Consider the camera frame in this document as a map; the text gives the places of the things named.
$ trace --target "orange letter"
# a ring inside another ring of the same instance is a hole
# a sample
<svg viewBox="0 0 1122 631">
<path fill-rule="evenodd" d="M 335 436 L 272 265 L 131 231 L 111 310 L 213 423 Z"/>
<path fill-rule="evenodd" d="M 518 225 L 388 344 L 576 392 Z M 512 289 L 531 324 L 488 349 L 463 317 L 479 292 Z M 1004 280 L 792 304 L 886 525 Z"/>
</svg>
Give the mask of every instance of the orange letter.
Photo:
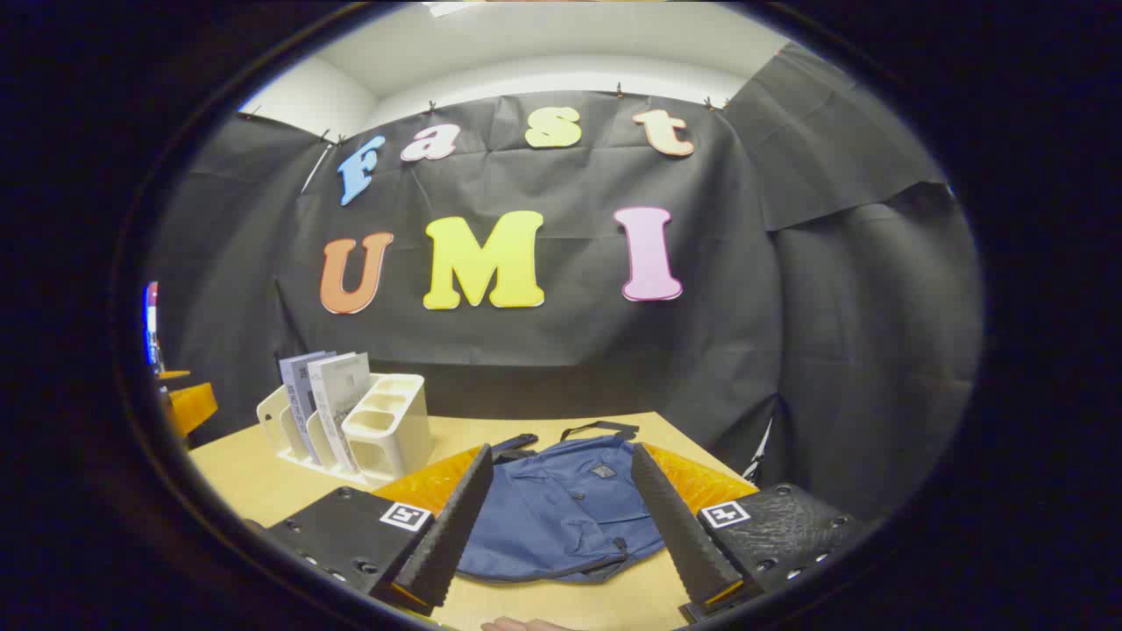
<svg viewBox="0 0 1122 631">
<path fill-rule="evenodd" d="M 686 129 L 686 121 L 670 118 L 666 110 L 651 110 L 632 117 L 646 129 L 646 141 L 669 156 L 688 156 L 693 153 L 693 143 L 679 140 L 674 129 Z"/>
<path fill-rule="evenodd" d="M 327 256 L 323 262 L 323 278 L 320 281 L 320 302 L 332 313 L 358 313 L 367 308 L 378 293 L 378 277 L 381 275 L 381 257 L 386 246 L 394 243 L 389 232 L 375 232 L 362 239 L 366 248 L 366 264 L 362 266 L 362 281 L 358 289 L 348 292 L 343 290 L 343 269 L 347 268 L 347 255 L 355 249 L 355 239 L 335 239 L 323 248 Z"/>
</svg>

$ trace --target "white ceiling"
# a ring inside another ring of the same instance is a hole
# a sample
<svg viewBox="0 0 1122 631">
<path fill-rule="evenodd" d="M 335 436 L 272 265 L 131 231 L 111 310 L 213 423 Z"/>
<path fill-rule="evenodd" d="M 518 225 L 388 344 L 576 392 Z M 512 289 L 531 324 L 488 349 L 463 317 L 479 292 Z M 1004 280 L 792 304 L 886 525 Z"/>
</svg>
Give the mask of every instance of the white ceiling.
<svg viewBox="0 0 1122 631">
<path fill-rule="evenodd" d="M 724 2 L 480 2 L 433 17 L 420 2 L 320 51 L 383 99 L 468 68 L 548 55 L 631 55 L 751 77 L 787 43 Z"/>
</svg>

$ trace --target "table surface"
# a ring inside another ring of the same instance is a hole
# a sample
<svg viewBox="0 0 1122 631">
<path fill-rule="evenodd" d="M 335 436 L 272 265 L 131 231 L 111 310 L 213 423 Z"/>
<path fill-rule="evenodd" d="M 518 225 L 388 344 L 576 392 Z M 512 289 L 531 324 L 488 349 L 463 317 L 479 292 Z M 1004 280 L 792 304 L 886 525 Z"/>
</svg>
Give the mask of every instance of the table surface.
<svg viewBox="0 0 1122 631">
<path fill-rule="evenodd" d="M 592 420 L 638 426 L 636 440 L 739 477 L 654 412 L 532 421 L 429 417 L 433 439 L 429 463 L 482 442 L 495 445 L 519 433 L 537 435 L 537 442 L 526 449 L 541 451 L 558 442 L 564 429 Z M 605 433 L 611 432 L 589 429 L 577 433 L 576 438 Z M 276 457 L 259 424 L 199 447 L 191 451 L 191 457 L 237 514 L 265 527 L 277 523 L 341 484 L 358 486 Z M 688 600 L 670 555 L 663 549 L 600 585 L 553 580 L 488 585 L 457 576 L 444 606 L 436 607 L 432 618 L 461 631 L 479 629 L 481 623 L 500 615 L 523 621 L 537 618 L 587 631 L 669 630 L 684 627 L 686 620 L 678 606 Z"/>
</svg>

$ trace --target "black strap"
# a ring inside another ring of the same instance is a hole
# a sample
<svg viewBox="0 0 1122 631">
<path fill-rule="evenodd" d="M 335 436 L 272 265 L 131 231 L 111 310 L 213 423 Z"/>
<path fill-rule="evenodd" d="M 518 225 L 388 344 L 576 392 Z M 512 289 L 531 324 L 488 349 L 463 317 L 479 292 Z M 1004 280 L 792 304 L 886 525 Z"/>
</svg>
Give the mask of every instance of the black strap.
<svg viewBox="0 0 1122 631">
<path fill-rule="evenodd" d="M 635 438 L 636 433 L 638 433 L 638 426 L 625 426 L 623 423 L 614 423 L 611 421 L 596 421 L 592 423 L 588 423 L 587 426 L 580 426 L 579 428 L 569 428 L 564 430 L 563 432 L 561 432 L 561 440 L 568 438 L 570 433 L 578 432 L 582 429 L 591 429 L 591 428 L 614 429 L 616 430 L 616 436 L 623 438 L 624 440 L 631 440 Z"/>
</svg>

